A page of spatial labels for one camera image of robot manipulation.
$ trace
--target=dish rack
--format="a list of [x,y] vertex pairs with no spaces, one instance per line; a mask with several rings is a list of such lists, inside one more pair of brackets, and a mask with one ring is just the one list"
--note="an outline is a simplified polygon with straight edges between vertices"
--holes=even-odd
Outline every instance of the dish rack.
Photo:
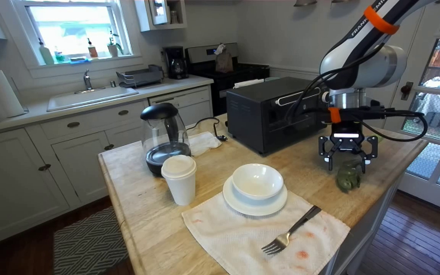
[[121,81],[120,86],[128,88],[161,83],[164,79],[162,67],[157,65],[149,65],[149,68],[143,70],[116,72],[116,75]]

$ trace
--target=kitchen sink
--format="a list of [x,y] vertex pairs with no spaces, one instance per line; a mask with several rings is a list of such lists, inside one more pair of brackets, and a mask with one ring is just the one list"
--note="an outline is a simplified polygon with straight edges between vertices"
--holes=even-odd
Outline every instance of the kitchen sink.
[[138,94],[138,91],[124,87],[106,87],[98,88],[85,92],[69,92],[67,94],[59,94],[49,100],[47,112],[62,110],[108,99],[116,99],[118,97]]

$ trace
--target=potted plant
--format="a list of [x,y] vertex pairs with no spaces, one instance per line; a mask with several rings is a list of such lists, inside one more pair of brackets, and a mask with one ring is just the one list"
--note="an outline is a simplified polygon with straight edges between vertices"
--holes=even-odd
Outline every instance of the potted plant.
[[118,56],[118,50],[120,50],[120,53],[123,55],[123,49],[120,44],[115,42],[115,37],[118,37],[118,35],[110,31],[110,43],[108,44],[108,51],[110,52],[112,57]]

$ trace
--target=orange band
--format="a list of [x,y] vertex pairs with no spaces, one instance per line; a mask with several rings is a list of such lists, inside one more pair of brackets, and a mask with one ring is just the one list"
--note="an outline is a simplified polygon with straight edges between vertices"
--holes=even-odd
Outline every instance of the orange band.
[[393,35],[400,28],[400,26],[395,26],[386,22],[374,11],[374,9],[371,6],[369,6],[364,11],[364,16],[366,16],[366,18],[372,23],[372,25],[382,33],[388,33],[389,35]]
[[339,108],[329,107],[328,111],[330,112],[330,120],[332,120],[332,123],[341,122],[341,114],[339,113]]

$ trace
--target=patterned rug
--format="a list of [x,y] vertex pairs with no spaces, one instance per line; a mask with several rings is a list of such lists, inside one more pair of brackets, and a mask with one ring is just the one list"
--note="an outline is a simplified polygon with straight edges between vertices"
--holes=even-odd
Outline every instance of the patterned rug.
[[54,275],[99,275],[127,257],[112,207],[54,234]]

